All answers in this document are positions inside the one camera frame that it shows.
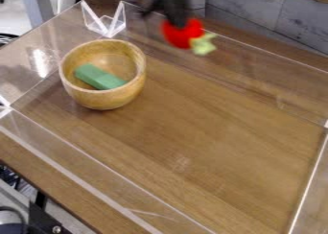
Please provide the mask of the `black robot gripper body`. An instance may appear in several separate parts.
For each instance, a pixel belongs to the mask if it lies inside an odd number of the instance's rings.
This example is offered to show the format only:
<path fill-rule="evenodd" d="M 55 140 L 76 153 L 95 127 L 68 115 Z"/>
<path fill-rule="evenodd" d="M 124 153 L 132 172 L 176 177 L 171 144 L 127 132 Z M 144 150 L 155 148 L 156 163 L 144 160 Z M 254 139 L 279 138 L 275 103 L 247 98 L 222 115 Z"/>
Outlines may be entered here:
<path fill-rule="evenodd" d="M 127 0 L 138 5 L 140 16 L 147 19 L 154 12 L 163 12 L 170 21 L 186 21 L 190 16 L 190 0 Z"/>

